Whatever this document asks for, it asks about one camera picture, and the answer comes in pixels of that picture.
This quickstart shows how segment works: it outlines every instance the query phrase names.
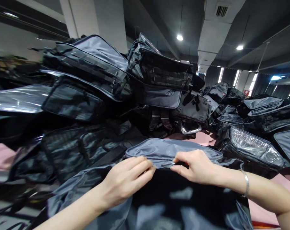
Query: bangle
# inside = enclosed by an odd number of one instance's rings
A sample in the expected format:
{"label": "bangle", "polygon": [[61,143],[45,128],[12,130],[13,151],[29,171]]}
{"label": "bangle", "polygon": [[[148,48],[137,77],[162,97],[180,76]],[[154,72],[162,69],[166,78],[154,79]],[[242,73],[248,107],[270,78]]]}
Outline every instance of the bangle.
{"label": "bangle", "polygon": [[247,177],[247,174],[244,170],[242,169],[239,169],[245,176],[245,180],[246,180],[246,192],[244,193],[244,195],[242,195],[243,197],[247,197],[248,196],[248,193],[249,193],[249,180],[248,180],[248,177]]}

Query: hand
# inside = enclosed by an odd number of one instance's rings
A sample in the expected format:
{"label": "hand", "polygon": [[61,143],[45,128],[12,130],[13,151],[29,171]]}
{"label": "hand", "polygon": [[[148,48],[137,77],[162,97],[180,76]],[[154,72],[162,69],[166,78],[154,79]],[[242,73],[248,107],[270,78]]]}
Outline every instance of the hand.
{"label": "hand", "polygon": [[174,165],[170,168],[172,171],[195,183],[214,184],[220,166],[213,164],[204,151],[178,152],[173,162],[179,161],[187,163],[189,169],[181,165]]}
{"label": "hand", "polygon": [[95,187],[102,196],[103,209],[107,210],[123,203],[147,184],[154,172],[155,167],[146,157],[132,157],[115,165],[106,178]]}

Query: ceiling vent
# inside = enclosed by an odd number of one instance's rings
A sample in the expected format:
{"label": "ceiling vent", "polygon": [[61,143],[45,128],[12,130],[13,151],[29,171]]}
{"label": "ceiling vent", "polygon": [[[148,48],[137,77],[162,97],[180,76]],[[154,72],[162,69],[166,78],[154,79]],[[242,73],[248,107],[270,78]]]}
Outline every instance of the ceiling vent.
{"label": "ceiling vent", "polygon": [[228,2],[217,2],[216,8],[215,8],[215,15],[217,17],[225,17],[227,15],[227,12],[229,11],[230,3]]}

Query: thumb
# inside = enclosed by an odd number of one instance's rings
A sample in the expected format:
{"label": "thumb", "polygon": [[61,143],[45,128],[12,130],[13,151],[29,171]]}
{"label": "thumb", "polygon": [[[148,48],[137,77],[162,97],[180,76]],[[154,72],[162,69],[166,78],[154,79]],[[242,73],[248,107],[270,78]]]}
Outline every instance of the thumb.
{"label": "thumb", "polygon": [[190,171],[181,165],[174,165],[170,167],[171,171],[174,171],[178,173],[179,175],[185,177],[186,179],[189,179],[190,177]]}

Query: concrete pillar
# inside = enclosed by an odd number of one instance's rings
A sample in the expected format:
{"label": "concrete pillar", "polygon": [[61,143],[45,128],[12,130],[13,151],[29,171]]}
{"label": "concrete pillar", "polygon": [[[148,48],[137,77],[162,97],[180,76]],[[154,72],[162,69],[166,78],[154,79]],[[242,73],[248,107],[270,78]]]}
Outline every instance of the concrete pillar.
{"label": "concrete pillar", "polygon": [[69,36],[100,35],[121,53],[127,53],[122,0],[60,0]]}

